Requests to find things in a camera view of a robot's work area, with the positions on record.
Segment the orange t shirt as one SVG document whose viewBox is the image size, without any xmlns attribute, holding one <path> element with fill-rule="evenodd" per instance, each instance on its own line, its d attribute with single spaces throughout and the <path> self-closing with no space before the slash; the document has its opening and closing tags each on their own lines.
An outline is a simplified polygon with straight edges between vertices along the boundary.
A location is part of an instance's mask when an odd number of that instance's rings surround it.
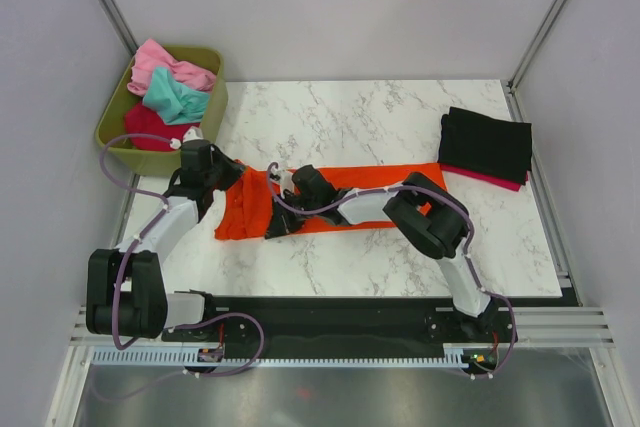
<svg viewBox="0 0 640 427">
<path fill-rule="evenodd" d="M 442 189 L 446 183 L 437 163 L 322 167 L 320 172 L 334 186 L 369 189 L 401 182 L 419 172 Z M 226 191 L 224 215 L 214 231 L 219 241 L 262 238 L 271 221 L 272 197 L 266 173 L 249 167 L 241 179 Z"/>
</svg>

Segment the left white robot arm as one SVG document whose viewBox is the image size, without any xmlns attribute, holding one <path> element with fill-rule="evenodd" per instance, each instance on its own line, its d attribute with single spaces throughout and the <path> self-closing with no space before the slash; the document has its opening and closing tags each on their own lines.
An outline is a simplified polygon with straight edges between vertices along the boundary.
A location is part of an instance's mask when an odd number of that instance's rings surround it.
<svg viewBox="0 0 640 427">
<path fill-rule="evenodd" d="M 207 140 L 172 142 L 179 146 L 180 166 L 163 193 L 124 186 L 159 200 L 148 223 L 116 247 L 95 250 L 88 260 L 87 329 L 109 335 L 119 350 L 141 338 L 154 339 L 165 329 L 170 307 L 162 263 L 203 220 L 214 193 L 228 190 L 246 171 Z"/>
</svg>

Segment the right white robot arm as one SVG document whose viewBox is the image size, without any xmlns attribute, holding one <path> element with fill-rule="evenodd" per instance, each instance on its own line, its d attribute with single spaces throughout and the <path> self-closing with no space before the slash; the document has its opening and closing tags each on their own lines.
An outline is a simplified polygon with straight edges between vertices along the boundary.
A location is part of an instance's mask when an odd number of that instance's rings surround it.
<svg viewBox="0 0 640 427">
<path fill-rule="evenodd" d="M 426 175 L 412 172 L 400 183 L 337 188 L 311 165 L 291 173 L 277 163 L 266 171 L 272 197 L 267 239 L 297 233 L 313 219 L 338 229 L 389 221 L 421 254 L 437 262 L 467 339 L 494 328 L 491 295 L 468 258 L 474 227 L 466 207 Z"/>
</svg>

